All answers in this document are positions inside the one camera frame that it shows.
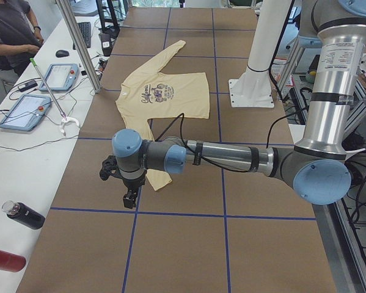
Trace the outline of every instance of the red cylinder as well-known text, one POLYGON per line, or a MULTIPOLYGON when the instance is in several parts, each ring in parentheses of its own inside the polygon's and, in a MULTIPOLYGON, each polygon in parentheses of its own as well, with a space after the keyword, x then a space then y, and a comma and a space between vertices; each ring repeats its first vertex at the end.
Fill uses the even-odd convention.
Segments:
POLYGON ((26 264, 24 256, 0 250, 0 270, 19 272, 26 264))

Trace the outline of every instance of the person's hand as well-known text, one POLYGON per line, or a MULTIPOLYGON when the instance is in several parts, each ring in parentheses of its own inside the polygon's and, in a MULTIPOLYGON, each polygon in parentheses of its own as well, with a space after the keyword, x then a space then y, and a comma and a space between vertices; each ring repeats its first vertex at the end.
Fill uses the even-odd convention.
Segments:
POLYGON ((34 35, 36 37, 36 39, 40 42, 40 44, 44 43, 44 38, 42 36, 42 34, 40 33, 39 29, 35 29, 34 35))
POLYGON ((25 46, 26 46, 26 51, 33 55, 36 55, 36 53, 40 50, 40 48, 38 46, 34 46, 34 45, 25 45, 25 46))

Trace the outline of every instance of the label on robot arm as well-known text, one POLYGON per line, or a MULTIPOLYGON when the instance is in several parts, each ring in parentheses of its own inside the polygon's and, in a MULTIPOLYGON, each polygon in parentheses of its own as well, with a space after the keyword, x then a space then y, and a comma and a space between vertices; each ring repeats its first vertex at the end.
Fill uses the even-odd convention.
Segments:
POLYGON ((357 43, 334 43, 321 49, 317 73, 324 71, 351 71, 357 43))

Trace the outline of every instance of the t-shirt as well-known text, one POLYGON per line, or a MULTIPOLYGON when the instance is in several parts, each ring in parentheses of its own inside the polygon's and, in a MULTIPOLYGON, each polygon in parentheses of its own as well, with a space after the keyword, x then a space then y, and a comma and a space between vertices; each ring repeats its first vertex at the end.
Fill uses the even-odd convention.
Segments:
MULTIPOLYGON (((24 0, 6 0, 4 4, 0 4, 0 44, 30 44, 41 47, 26 17, 30 9, 28 2, 24 0)), ((7 60, 12 67, 16 67, 33 56, 33 54, 24 52, 7 56, 7 60)))
MULTIPOLYGON (((127 128, 136 130, 143 139, 154 140, 148 119, 206 118, 210 112, 210 94, 205 73, 163 74, 160 71, 184 47, 180 40, 161 51, 122 84, 116 101, 127 128)), ((172 182, 166 172, 149 170, 147 179, 155 190, 172 182)))

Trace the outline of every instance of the blue tablet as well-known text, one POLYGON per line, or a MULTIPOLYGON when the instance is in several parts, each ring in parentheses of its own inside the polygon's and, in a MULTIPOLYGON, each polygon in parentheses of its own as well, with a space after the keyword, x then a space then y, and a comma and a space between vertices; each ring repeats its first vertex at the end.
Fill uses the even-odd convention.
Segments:
MULTIPOLYGON (((51 64, 44 78, 52 91, 67 92, 74 85, 78 73, 77 64, 51 64)), ((38 89, 47 92, 43 82, 38 89)))
POLYGON ((49 96, 22 95, 0 123, 0 128, 31 131, 51 105, 49 96))

